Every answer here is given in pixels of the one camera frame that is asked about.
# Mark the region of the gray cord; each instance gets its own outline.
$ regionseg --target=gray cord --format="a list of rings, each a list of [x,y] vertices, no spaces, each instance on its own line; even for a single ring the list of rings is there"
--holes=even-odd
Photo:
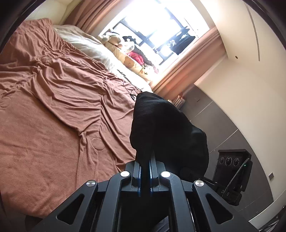
[[[243,164],[240,166],[240,168],[237,170],[236,174],[233,176],[233,178],[231,179],[231,181],[229,182],[229,184],[228,184],[227,187],[225,188],[225,191],[223,192],[223,195],[221,196],[222,198],[223,198],[225,192],[228,190],[228,188],[229,188],[231,182],[234,180],[234,178],[237,176],[237,174],[239,173],[239,171],[242,169],[242,167],[246,164],[246,162],[247,162],[248,160],[249,160],[249,158],[247,158],[247,159],[243,162]]]

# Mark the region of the curtain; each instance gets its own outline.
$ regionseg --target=curtain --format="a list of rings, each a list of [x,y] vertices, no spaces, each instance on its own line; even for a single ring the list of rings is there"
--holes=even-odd
[[[211,28],[189,49],[180,54],[181,57],[162,73],[158,81],[151,83],[153,92],[166,100],[175,99],[225,53],[217,28]]]
[[[82,0],[63,24],[75,25],[90,34],[120,0]]]

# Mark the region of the bed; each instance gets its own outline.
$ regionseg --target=bed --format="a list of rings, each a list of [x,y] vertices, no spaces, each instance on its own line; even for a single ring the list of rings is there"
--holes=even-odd
[[[124,170],[139,90],[151,92],[94,37],[23,22],[0,55],[4,204],[44,218],[87,180]]]

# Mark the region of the stuffed animal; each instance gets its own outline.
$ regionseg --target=stuffed animal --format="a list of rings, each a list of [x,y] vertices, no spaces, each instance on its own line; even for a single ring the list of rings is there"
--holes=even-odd
[[[119,36],[116,33],[111,33],[111,32],[107,32],[103,37],[102,37],[102,42],[106,43],[106,42],[110,42],[111,44],[122,48],[123,44],[125,43],[124,39]]]

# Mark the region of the pink cloth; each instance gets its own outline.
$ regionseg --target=pink cloth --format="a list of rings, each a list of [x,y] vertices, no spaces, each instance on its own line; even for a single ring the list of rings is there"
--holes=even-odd
[[[0,189],[45,217],[87,180],[135,158],[134,87],[61,39],[50,19],[23,22],[0,55]]]
[[[129,55],[132,59],[136,60],[140,65],[144,64],[144,60],[143,60],[142,56],[137,54],[136,52],[131,51],[131,52],[127,53],[127,55]]]

